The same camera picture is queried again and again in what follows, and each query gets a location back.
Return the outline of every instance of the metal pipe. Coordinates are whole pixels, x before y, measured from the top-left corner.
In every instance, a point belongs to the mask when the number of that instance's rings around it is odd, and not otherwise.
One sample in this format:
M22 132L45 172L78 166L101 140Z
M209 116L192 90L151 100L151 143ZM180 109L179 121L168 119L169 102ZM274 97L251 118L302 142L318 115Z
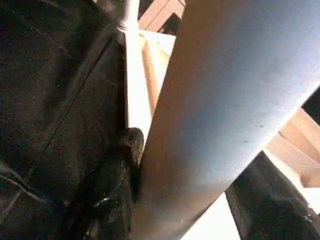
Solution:
M319 9L314 0L187 1L132 240L180 239L320 85Z

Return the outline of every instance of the white post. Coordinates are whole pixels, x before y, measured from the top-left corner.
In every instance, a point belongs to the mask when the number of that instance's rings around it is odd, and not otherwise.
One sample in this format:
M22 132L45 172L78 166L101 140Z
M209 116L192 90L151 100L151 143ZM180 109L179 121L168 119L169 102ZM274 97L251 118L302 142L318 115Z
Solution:
M140 0L125 0L123 16L118 24L118 42L125 45L125 33L136 32L138 34L138 13Z

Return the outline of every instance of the black leather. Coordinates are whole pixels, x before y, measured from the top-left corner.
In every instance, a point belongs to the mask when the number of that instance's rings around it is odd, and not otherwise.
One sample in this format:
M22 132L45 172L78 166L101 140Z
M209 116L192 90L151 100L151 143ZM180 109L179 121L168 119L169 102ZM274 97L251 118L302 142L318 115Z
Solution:
M90 0L0 0L0 161L70 202L124 127L115 24ZM0 178L0 239L42 239L64 214Z

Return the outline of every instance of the black object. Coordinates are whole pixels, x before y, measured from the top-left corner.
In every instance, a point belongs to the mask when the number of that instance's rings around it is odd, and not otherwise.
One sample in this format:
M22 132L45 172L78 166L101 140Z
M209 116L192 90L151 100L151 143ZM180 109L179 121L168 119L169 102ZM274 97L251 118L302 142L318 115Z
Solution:
M320 239L320 217L263 152L225 193L242 240Z
M91 0L0 0L0 162L70 203L124 128L115 22ZM0 178L0 239L45 239L64 209Z
M142 132L131 128L110 146L99 166L79 186L56 240L128 239L143 145Z

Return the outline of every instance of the wooden frame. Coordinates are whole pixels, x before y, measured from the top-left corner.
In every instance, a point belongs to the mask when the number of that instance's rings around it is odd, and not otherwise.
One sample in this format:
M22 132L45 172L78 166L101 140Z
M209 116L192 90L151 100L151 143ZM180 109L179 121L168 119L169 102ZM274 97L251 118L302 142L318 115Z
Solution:
M139 27L158 32L172 14L182 19L185 6L183 0L155 0L139 19Z

